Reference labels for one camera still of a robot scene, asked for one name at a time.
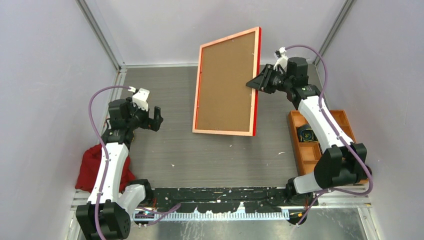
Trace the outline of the red picture frame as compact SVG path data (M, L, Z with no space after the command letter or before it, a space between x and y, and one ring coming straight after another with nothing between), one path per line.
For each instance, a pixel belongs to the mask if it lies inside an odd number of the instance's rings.
M199 47L192 132L254 137L258 92L248 81L260 70L259 26Z

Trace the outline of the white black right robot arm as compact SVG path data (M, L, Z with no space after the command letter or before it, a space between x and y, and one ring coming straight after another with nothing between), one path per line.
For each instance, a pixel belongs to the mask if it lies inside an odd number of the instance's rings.
M365 164L365 145L355 143L343 131L329 113L320 90L309 84L305 58L291 57L286 67L266 64L245 85L267 94L276 91L286 93L287 99L306 119L323 151L313 172L288 180L285 186L288 203L299 205L306 194L357 184L371 177L370 169Z

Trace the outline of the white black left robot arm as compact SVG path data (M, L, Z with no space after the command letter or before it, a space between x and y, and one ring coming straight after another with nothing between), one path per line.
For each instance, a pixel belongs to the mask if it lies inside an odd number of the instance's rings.
M108 128L101 139L101 163L94 188L86 204L76 208L76 219L87 240L124 240L130 233L131 216L140 205L153 202L153 190L147 179L131 180L120 190L124 165L138 128L157 132L163 122L161 108L149 110L130 97L108 104Z

